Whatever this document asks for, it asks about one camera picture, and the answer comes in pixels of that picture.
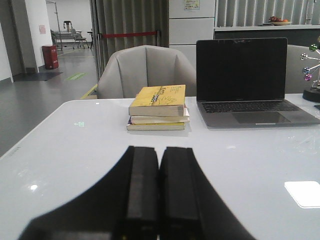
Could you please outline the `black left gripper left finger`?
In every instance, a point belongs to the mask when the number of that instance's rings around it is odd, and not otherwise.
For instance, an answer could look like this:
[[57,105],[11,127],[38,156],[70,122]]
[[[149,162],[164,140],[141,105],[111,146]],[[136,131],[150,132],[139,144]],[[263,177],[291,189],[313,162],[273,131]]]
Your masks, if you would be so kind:
[[30,221],[21,240],[155,240],[158,158],[151,147],[129,146],[97,183]]

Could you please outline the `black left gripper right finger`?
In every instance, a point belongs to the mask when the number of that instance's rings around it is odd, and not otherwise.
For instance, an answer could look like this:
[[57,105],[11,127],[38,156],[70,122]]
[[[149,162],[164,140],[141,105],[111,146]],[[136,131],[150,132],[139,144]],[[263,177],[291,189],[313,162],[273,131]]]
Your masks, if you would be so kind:
[[159,169],[162,240],[252,240],[213,188],[192,148],[167,147]]

